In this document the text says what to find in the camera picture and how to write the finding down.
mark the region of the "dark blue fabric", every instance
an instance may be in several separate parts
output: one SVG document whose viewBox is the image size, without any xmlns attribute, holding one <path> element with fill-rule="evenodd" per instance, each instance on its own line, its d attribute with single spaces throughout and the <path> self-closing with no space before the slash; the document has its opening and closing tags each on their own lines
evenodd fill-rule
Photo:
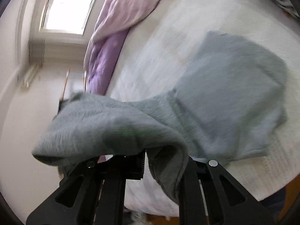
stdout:
<svg viewBox="0 0 300 225">
<path fill-rule="evenodd" d="M 275 222 L 278 220 L 278 215 L 284 207 L 285 197 L 286 191 L 284 187 L 260 202 L 272 214 Z"/>
</svg>

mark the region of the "window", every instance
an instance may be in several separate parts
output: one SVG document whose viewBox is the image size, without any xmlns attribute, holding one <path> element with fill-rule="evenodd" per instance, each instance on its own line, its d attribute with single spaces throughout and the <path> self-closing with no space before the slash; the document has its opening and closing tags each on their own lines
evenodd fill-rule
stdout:
<svg viewBox="0 0 300 225">
<path fill-rule="evenodd" d="M 48 0 L 42 29 L 83 34 L 95 0 Z"/>
</svg>

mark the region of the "bright window pane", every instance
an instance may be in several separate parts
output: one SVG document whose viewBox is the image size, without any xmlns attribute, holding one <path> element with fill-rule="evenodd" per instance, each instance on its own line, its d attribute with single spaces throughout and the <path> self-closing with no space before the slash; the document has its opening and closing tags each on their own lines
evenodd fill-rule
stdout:
<svg viewBox="0 0 300 225">
<path fill-rule="evenodd" d="M 53 0 L 45 29 L 82 34 L 93 0 Z"/>
</svg>

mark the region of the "wooden floor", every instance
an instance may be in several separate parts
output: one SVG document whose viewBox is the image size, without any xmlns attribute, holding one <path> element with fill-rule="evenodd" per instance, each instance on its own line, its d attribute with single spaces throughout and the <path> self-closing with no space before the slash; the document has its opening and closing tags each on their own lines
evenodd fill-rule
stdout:
<svg viewBox="0 0 300 225">
<path fill-rule="evenodd" d="M 293 202 L 297 198 L 300 193 L 300 175 L 298 175 L 293 181 L 291 181 L 286 186 L 286 201 L 284 208 L 279 214 L 279 219 L 281 219 L 289 208 L 292 206 Z M 148 220 L 153 223 L 153 225 L 179 225 L 178 217 L 171 217 L 170 221 L 168 221 L 165 217 L 148 215 Z"/>
</svg>

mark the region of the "bed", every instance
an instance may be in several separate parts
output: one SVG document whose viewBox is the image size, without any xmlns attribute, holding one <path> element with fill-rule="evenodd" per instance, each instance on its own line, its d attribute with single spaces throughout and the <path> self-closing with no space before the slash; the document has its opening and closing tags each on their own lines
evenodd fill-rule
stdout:
<svg viewBox="0 0 300 225">
<path fill-rule="evenodd" d="M 226 169 L 257 199 L 272 195 L 300 172 L 300 27 L 269 0 L 161 0 L 125 40 L 106 95 L 139 101 L 171 89 L 208 31 L 242 35 L 287 63 L 288 121 L 272 137 L 269 155 Z M 178 216 L 146 166 L 144 179 L 128 181 L 124 205 L 149 214 Z"/>
</svg>

